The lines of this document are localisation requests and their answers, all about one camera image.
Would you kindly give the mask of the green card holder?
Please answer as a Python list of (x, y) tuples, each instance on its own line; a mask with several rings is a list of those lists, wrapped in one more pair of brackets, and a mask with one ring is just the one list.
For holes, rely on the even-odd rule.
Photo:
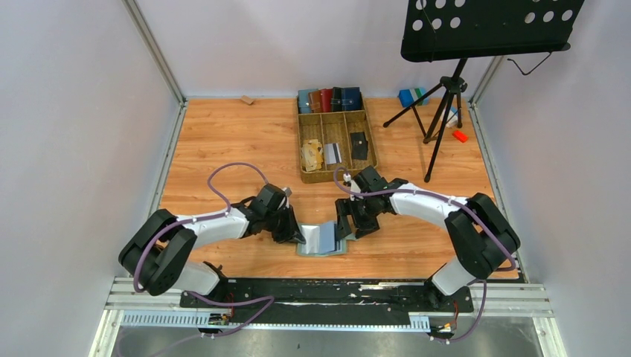
[(337, 223), (329, 221), (320, 225), (300, 224), (305, 243), (298, 243), (296, 254), (302, 257), (327, 257), (347, 253), (347, 243), (356, 240), (354, 233), (341, 237)]

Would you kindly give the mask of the grey credit card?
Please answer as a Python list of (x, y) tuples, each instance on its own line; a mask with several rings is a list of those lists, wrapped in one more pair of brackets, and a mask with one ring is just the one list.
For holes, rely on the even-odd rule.
[(324, 145), (324, 162), (326, 165), (342, 163), (342, 151), (339, 143)]

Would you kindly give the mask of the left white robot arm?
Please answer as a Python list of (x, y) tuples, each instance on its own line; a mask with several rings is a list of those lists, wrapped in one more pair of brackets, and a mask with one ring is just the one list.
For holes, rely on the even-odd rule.
[(210, 263), (193, 263), (191, 252), (226, 239), (242, 239), (267, 231), (275, 242), (306, 240), (289, 203), (289, 192), (265, 184), (256, 196), (233, 203), (229, 211), (176, 216), (167, 209), (153, 212), (118, 255), (139, 292), (158, 296), (169, 289), (209, 295), (224, 278)]

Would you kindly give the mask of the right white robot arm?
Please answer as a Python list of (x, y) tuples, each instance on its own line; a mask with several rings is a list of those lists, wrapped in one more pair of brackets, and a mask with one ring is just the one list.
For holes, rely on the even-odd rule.
[(338, 188), (349, 195), (336, 202), (341, 235), (378, 231), (378, 217), (385, 213), (421, 219), (447, 232), (455, 257), (423, 284), (426, 296), (449, 297), (497, 271), (516, 269), (520, 239), (488, 195), (449, 196), (401, 178), (387, 181), (372, 166), (356, 175), (344, 167), (334, 173), (342, 177)]

